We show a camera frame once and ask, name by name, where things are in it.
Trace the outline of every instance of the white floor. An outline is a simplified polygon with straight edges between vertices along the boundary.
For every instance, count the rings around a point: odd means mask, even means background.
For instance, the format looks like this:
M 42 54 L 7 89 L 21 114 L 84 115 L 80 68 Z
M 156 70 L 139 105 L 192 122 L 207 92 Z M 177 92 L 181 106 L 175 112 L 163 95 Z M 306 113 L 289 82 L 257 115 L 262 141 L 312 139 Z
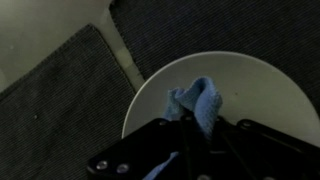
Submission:
M 143 84 L 108 11 L 110 0 L 1 0 L 0 92 L 88 23 L 104 36 L 133 86 Z

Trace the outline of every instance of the dark fabric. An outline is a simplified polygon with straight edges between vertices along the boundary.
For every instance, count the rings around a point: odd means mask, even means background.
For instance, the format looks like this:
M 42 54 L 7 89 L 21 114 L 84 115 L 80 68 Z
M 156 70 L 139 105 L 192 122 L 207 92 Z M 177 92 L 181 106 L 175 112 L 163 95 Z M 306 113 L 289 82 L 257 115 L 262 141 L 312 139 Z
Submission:
M 177 58 L 235 51 L 289 75 L 320 113 L 320 1 L 116 0 L 113 20 L 145 78 Z
M 86 179 L 121 138 L 134 96 L 99 32 L 84 27 L 0 94 L 0 179 Z

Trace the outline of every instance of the blue cloth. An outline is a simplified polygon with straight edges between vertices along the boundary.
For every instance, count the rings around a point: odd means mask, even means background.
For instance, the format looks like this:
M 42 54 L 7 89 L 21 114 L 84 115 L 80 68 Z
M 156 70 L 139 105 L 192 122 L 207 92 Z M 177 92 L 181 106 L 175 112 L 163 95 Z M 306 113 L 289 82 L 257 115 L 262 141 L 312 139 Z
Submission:
M 205 137 L 210 140 L 221 105 L 222 98 L 212 80 L 201 77 L 195 80 L 188 90 L 182 88 L 169 90 L 164 118 L 177 120 L 184 114 L 185 109 L 192 111 Z M 154 179 L 177 154 L 177 152 L 171 153 L 166 162 L 155 167 L 144 179 Z

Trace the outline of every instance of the screw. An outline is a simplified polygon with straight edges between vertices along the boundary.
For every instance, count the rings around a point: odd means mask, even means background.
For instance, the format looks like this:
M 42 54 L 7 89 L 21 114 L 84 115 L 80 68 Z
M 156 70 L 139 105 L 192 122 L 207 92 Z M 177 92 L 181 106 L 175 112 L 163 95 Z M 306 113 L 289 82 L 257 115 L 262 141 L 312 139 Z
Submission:
M 251 126 L 251 123 L 250 123 L 250 122 L 245 121 L 245 122 L 243 122 L 243 123 L 242 123 L 242 125 L 244 125 L 244 126 L 246 126 L 246 127 L 250 127 L 250 126 Z
M 276 180 L 276 179 L 273 177 L 264 177 L 263 180 Z
M 197 180 L 211 180 L 211 177 L 205 174 L 198 176 Z
M 98 170 L 104 170 L 104 169 L 107 169 L 108 167 L 108 162 L 107 161 L 100 161 L 98 164 L 97 164 L 97 169 Z
M 160 121 L 160 123 L 159 123 L 160 126 L 164 126 L 164 125 L 166 125 L 166 124 L 167 124 L 167 121 L 165 121 L 165 120 Z
M 117 167 L 117 173 L 124 174 L 124 173 L 127 173 L 129 171 L 129 169 L 130 169 L 130 167 L 128 164 L 120 164 Z

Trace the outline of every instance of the gray carpet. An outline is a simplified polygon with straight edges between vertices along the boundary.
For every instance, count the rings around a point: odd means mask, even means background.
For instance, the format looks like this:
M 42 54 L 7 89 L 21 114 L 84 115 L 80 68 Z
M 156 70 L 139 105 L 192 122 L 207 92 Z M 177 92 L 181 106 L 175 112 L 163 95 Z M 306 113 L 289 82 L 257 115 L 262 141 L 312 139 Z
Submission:
M 134 96 L 99 32 L 84 27 L 0 94 L 0 179 L 86 179 L 121 138 Z
M 116 0 L 110 7 L 144 78 L 189 54 L 235 51 L 285 72 L 320 113 L 319 9 L 318 0 Z

